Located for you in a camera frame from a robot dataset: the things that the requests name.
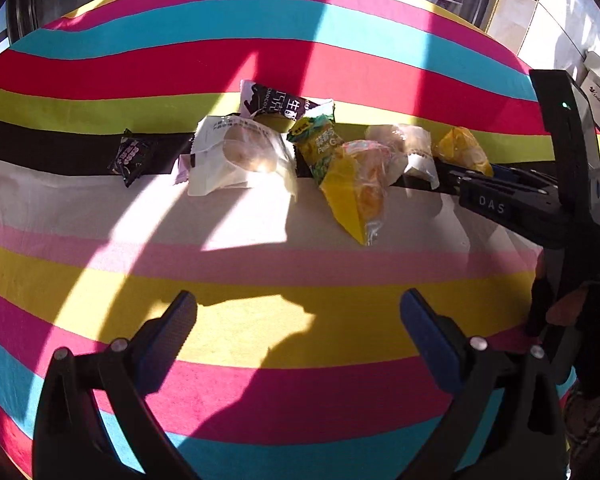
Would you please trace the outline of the white bun packet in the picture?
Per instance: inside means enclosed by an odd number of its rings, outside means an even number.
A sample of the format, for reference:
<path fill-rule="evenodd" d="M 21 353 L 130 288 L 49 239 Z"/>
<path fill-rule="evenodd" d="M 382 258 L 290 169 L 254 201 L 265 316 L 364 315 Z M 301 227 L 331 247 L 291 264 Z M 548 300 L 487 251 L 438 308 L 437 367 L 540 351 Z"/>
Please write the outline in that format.
<path fill-rule="evenodd" d="M 384 144 L 392 153 L 387 168 L 389 184 L 407 176 L 427 181 L 435 190 L 439 185 L 430 133 L 419 126 L 371 125 L 365 131 L 365 139 Z"/>

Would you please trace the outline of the striped colourful tablecloth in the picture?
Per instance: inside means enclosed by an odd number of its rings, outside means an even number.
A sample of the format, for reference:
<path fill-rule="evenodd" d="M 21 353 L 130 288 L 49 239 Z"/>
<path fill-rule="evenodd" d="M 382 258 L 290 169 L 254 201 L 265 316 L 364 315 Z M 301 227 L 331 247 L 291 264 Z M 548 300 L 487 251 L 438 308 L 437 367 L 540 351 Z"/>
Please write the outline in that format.
<path fill-rule="evenodd" d="M 524 60 L 425 0 L 95 0 L 0 54 L 0 445 L 32 467 L 53 352 L 102 350 L 189 290 L 197 324 L 148 403 L 206 479 L 392 479 L 448 405 L 399 320 L 418 288 L 524 346 L 538 251 L 449 195 L 393 188 L 370 247 L 309 178 L 187 194 L 173 152 L 240 82 L 333 99 L 344 136 L 472 131 L 549 170 Z M 122 133 L 156 142 L 129 188 Z"/>

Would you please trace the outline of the small black candy packet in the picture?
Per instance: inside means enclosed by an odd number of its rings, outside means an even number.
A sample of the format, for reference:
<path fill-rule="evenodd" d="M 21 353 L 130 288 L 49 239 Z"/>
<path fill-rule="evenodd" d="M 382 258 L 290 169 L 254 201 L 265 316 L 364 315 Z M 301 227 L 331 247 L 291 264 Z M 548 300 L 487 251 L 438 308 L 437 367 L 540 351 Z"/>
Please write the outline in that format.
<path fill-rule="evenodd" d="M 108 170 L 110 174 L 119 176 L 124 186 L 129 188 L 143 174 L 148 162 L 154 156 L 155 149 L 155 141 L 125 129 Z"/>

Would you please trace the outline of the yellow cake packet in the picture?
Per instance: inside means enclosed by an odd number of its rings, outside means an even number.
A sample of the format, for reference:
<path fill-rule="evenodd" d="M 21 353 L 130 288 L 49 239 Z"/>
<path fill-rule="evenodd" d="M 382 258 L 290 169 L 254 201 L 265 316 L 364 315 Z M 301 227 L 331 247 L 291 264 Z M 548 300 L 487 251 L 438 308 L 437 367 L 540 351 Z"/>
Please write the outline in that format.
<path fill-rule="evenodd" d="M 379 142 L 343 143 L 320 184 L 335 220 L 360 245 L 373 244 L 382 226 L 391 159 L 390 148 Z"/>
<path fill-rule="evenodd" d="M 447 164 L 478 171 L 487 177 L 494 175 L 486 152 L 467 128 L 452 128 L 434 144 L 434 154 Z"/>

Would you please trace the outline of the white pastry packet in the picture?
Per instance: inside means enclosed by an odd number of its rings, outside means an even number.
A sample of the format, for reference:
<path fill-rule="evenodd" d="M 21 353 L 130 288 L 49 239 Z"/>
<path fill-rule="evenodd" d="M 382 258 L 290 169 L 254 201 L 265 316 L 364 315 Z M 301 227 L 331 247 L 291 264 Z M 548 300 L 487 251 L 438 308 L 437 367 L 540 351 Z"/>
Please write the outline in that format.
<path fill-rule="evenodd" d="M 222 188 L 282 188 L 298 195 L 294 156 L 280 133 L 236 115 L 201 119 L 189 151 L 174 162 L 172 176 L 194 197 Z"/>

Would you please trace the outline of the dark chocolate snack packet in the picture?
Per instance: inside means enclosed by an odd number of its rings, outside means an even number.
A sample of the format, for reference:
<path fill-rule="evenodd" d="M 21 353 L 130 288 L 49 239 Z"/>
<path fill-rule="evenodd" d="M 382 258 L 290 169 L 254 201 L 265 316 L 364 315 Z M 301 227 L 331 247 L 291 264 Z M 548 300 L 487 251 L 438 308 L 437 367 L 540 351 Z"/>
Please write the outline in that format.
<path fill-rule="evenodd" d="M 255 118 L 261 115 L 279 116 L 298 120 L 318 103 L 283 92 L 272 87 L 243 79 L 240 82 L 240 117 Z"/>

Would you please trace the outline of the green yellow garlic pea packet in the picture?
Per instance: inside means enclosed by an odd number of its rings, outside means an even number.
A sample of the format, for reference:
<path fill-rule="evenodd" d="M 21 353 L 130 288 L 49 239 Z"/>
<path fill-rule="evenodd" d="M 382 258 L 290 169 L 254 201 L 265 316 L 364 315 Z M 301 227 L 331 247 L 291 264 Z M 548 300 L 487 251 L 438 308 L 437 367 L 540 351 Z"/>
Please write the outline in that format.
<path fill-rule="evenodd" d="M 317 184 L 324 180 L 332 156 L 344 143 L 335 130 L 334 116 L 326 114 L 300 118 L 288 131 L 287 141 L 300 153 Z"/>

